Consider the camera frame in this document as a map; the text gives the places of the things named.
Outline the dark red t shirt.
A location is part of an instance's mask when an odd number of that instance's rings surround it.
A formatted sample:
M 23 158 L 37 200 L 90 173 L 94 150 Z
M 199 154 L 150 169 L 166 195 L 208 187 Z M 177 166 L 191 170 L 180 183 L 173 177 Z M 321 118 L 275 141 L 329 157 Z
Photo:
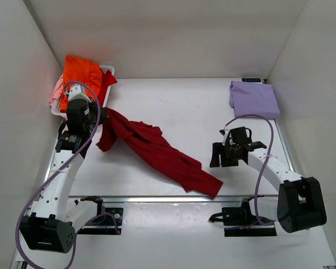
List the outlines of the dark red t shirt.
M 202 169 L 198 160 L 172 147 L 158 126 L 128 120 L 119 112 L 106 108 L 108 119 L 102 124 L 97 143 L 108 152 L 122 140 L 148 166 L 181 185 L 187 192 L 196 191 L 215 198 L 223 182 Z

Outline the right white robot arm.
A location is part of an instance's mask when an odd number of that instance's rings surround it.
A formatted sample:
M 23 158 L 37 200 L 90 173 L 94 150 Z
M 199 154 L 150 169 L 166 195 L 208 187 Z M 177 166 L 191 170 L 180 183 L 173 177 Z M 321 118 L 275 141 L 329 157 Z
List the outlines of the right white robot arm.
M 213 214 L 209 222 L 222 222 L 230 230 L 279 223 L 287 233 L 326 224 L 323 195 L 316 178 L 303 177 L 282 164 L 270 154 L 269 146 L 251 139 L 249 128 L 224 128 L 220 133 L 223 141 L 213 143 L 210 167 L 233 167 L 243 161 L 258 171 L 257 182 L 265 178 L 278 196 L 255 192 L 252 197 L 243 198 L 239 207 L 225 207 Z

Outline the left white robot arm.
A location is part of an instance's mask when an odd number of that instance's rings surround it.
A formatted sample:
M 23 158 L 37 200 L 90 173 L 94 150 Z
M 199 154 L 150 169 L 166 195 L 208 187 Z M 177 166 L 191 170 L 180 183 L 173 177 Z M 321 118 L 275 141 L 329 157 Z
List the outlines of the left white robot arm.
M 24 238 L 31 250 L 68 253 L 77 232 L 102 212 L 102 199 L 84 197 L 68 208 L 74 178 L 81 167 L 92 135 L 108 119 L 104 108 L 92 99 L 74 99 L 67 107 L 67 121 L 59 131 L 49 179 L 29 202 L 30 212 L 23 210 L 16 226 L 16 239 Z

